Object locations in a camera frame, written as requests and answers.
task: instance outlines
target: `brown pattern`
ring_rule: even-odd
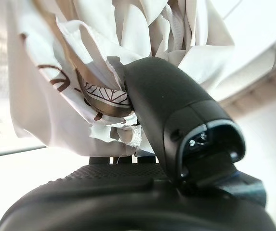
[[[97,115],[95,116],[94,120],[95,121],[100,120],[102,117],[103,117],[103,114],[98,112]]]
[[[19,35],[19,37],[20,37],[22,43],[25,44],[26,43],[26,38],[27,38],[26,34],[25,33],[21,33]]]
[[[81,92],[81,90],[80,90],[80,89],[78,89],[78,88],[74,88],[74,90],[76,90],[76,91],[78,91],[78,92],[82,93],[82,92]],[[90,107],[91,107],[91,105],[89,104],[89,102],[88,102],[85,98],[83,98],[83,99],[84,99],[84,102],[85,102],[88,106],[90,106]]]
[[[66,79],[55,78],[55,79],[50,80],[50,83],[51,83],[52,85],[54,85],[54,84],[56,84],[56,83],[62,83],[62,82],[63,82],[63,84],[57,88],[57,90],[58,90],[59,92],[64,91],[64,90],[70,85],[70,79],[69,79],[69,77],[68,77],[68,76],[66,75],[66,73],[65,73],[62,69],[60,69],[59,67],[53,66],[53,65],[44,65],[44,64],[43,64],[43,65],[38,65],[38,68],[39,68],[39,69],[41,69],[41,68],[54,68],[54,69],[56,69],[56,70],[59,70],[59,71],[63,74],[63,76],[65,76]]]
[[[95,88],[94,90],[88,91],[88,90],[90,90],[91,87],[95,86],[95,85],[90,85],[89,87],[87,87],[88,84],[89,84],[89,83],[86,83],[86,85],[85,85],[85,90],[86,90],[86,92],[89,93],[90,95],[94,95],[94,96],[96,96],[96,97],[98,97],[98,98],[101,98],[101,99],[103,99],[103,100],[107,100],[107,101],[109,101],[109,102],[111,102],[111,103],[115,103],[115,104],[118,104],[118,105],[128,105],[127,103],[123,103],[124,101],[128,100],[128,94],[127,94],[127,93],[124,92],[123,94],[117,96],[116,98],[113,98],[113,94],[115,94],[116,92],[118,92],[118,91],[120,91],[120,90],[111,90],[111,89],[107,89],[107,88],[103,88],[103,87],[96,86],[96,88]],[[98,95],[98,94],[94,94],[94,92],[95,92],[98,88],[99,88],[99,92],[100,92],[101,96]],[[103,95],[103,93],[102,93],[102,90],[105,91],[105,94],[106,94],[107,98],[104,97],[104,95]],[[119,97],[122,97],[123,95],[126,95],[126,98],[125,98],[124,100],[122,100],[122,101],[120,101],[120,102],[115,102],[116,99],[118,99]]]

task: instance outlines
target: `white fabric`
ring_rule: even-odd
[[[134,113],[98,117],[98,111],[86,105],[75,90],[81,91],[75,69],[36,2],[11,0],[7,20],[11,114],[17,134],[27,131],[48,146],[81,155],[152,151]],[[123,90],[117,68],[148,56],[166,59],[210,90],[226,78],[234,42],[209,0],[69,0],[63,8],[60,2],[65,4],[40,1],[56,14],[62,37],[94,85]],[[115,57],[119,65],[112,61]],[[36,68],[41,65],[55,68]],[[70,85],[58,92],[62,83],[49,81],[59,80],[60,70]]]

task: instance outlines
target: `black plastic housing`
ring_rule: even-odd
[[[228,153],[232,162],[243,158],[237,124],[182,70],[148,57],[126,65],[124,75],[138,120],[171,180],[190,180],[188,159],[192,163],[217,152]]]
[[[264,208],[218,195],[187,197],[159,164],[84,166],[18,200],[0,231],[276,231]]]

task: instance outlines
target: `textured plastic surface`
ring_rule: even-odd
[[[108,170],[106,165],[85,166],[63,180],[42,185],[6,212],[0,231],[276,230],[261,206],[218,197],[185,197],[163,177],[160,166],[146,165],[132,166],[136,176],[131,183],[122,177],[128,171],[123,164]],[[146,170],[144,176],[139,168]],[[150,184],[145,175],[152,174],[158,177]],[[109,181],[115,191],[81,193]],[[124,183],[132,184],[133,190],[122,188]]]

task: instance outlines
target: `crumpled fabric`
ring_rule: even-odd
[[[88,156],[153,152],[123,65],[156,56],[203,84],[234,48],[209,0],[11,0],[7,24],[17,135]]]

